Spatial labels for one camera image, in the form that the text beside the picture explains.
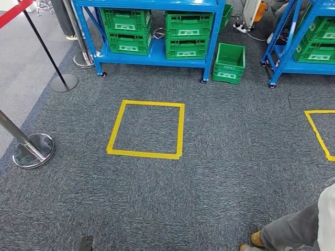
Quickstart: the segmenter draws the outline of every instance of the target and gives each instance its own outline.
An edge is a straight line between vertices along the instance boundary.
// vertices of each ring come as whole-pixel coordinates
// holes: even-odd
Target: chrome stanchion base
[[[63,74],[63,78],[67,83],[68,89],[61,81],[60,77],[55,77],[50,82],[50,87],[57,93],[64,93],[73,89],[78,84],[78,78],[73,74]]]
[[[94,63],[87,58],[87,56],[85,56],[82,51],[79,51],[76,55],[73,57],[73,62],[79,67],[79,68],[92,68],[94,67]]]
[[[36,147],[44,159],[39,160],[31,154],[23,144],[19,143],[13,153],[13,161],[17,166],[23,169],[32,169],[43,165],[48,161],[56,149],[54,140],[49,135],[44,133],[36,133],[28,136],[28,139]]]

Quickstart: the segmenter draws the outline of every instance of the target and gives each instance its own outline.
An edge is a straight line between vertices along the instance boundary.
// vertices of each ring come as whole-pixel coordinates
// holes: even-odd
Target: empty green crate
[[[245,46],[219,43],[212,80],[238,84],[245,70]]]
[[[209,39],[166,40],[166,59],[205,59]]]
[[[165,15],[169,39],[209,38],[213,22],[212,13],[166,11]]]
[[[150,10],[100,8],[106,33],[147,36],[153,22]]]
[[[296,62],[335,64],[335,44],[309,42],[306,38],[293,53]]]
[[[222,19],[220,25],[220,32],[222,32],[225,27],[229,22],[229,19],[231,17],[231,13],[233,12],[233,6],[226,4],[225,5],[225,9],[223,10]]]
[[[307,29],[305,38],[313,43],[335,44],[335,17],[316,17]]]
[[[151,34],[146,37],[126,34],[107,34],[108,45],[111,52],[148,55],[152,44]]]

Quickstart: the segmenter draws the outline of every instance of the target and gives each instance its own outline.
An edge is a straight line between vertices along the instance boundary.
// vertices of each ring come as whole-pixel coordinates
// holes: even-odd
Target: yellow floor tape
[[[170,106],[179,107],[179,121],[177,137],[177,152],[175,154],[170,153],[152,153],[152,152],[141,152],[141,151],[128,151],[128,150],[117,150],[113,149],[114,142],[121,124],[122,116],[125,112],[126,105],[142,105],[142,106]],[[179,159],[182,154],[182,136],[184,131],[184,115],[185,104],[182,103],[171,103],[171,102],[155,102],[155,101],[138,101],[138,100],[123,100],[117,114],[116,120],[113,128],[110,142],[107,145],[107,154],[116,155],[127,155],[134,157],[147,157],[147,158],[168,158],[168,159]]]
[[[335,156],[331,156],[328,149],[326,147],[326,145],[324,143],[324,141],[320,136],[319,132],[316,128],[315,124],[312,119],[311,115],[312,113],[335,113],[335,110],[310,110],[310,111],[305,111],[306,116],[309,121],[309,123],[312,125],[312,128],[313,128],[313,131],[316,134],[316,138],[319,141],[320,145],[322,147],[322,149],[324,151],[325,156],[329,161],[335,161]]]

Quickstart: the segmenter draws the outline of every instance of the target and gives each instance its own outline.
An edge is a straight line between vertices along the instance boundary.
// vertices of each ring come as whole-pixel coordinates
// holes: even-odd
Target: shelf frame
[[[312,8],[302,22],[300,28],[294,34],[302,1],[302,0],[289,1],[282,18],[274,32],[271,41],[268,45],[261,59],[261,63],[263,66],[270,64],[273,69],[273,75],[269,80],[271,88],[275,87],[277,81],[282,73],[335,75],[335,65],[333,64],[299,63],[293,59],[293,55],[296,48],[315,17],[335,16],[334,0],[311,0]],[[287,18],[292,12],[294,14],[287,44],[276,45],[277,40],[279,39]],[[278,58],[277,62],[273,60],[273,53],[276,54]]]
[[[73,0],[73,3],[78,16],[78,20],[85,37],[87,47],[92,56],[98,75],[103,75],[104,73],[101,63],[196,67],[203,69],[202,80],[206,82],[209,80],[225,0]],[[95,7],[96,18],[95,18],[88,7]],[[212,12],[214,13],[215,16],[206,59],[166,60],[165,58],[165,50],[164,52],[162,51],[162,48],[164,48],[163,46],[165,44],[164,40],[163,39],[160,41],[154,39],[149,56],[110,52],[106,40],[99,7]],[[91,33],[84,16],[83,9],[88,14],[88,16],[101,33],[104,42],[104,45],[101,51],[97,52],[95,46],[94,45]]]

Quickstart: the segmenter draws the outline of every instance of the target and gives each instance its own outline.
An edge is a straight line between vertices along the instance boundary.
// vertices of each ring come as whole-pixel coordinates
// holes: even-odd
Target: gray pants
[[[284,247],[296,248],[301,245],[314,247],[318,244],[318,203],[313,203],[299,213],[291,213],[268,224],[262,229],[261,240],[268,251],[284,250]],[[259,251],[256,247],[246,251]]]
[[[58,19],[59,25],[66,36],[74,36],[73,27],[70,20],[69,15],[65,8],[63,0],[51,0],[54,13],[56,13],[57,19]]]
[[[306,11],[309,4],[309,0],[302,0],[302,5],[300,7],[300,17],[301,15]],[[276,27],[278,25],[281,18],[283,16],[284,12],[285,11],[286,7],[287,7],[288,1],[287,0],[271,0],[270,6],[272,10],[272,13],[275,15],[274,20],[274,31],[276,29]],[[289,16],[289,19],[287,23],[290,25],[292,22],[292,19],[293,18],[293,11],[296,9],[295,6],[293,6],[293,12],[290,13]]]

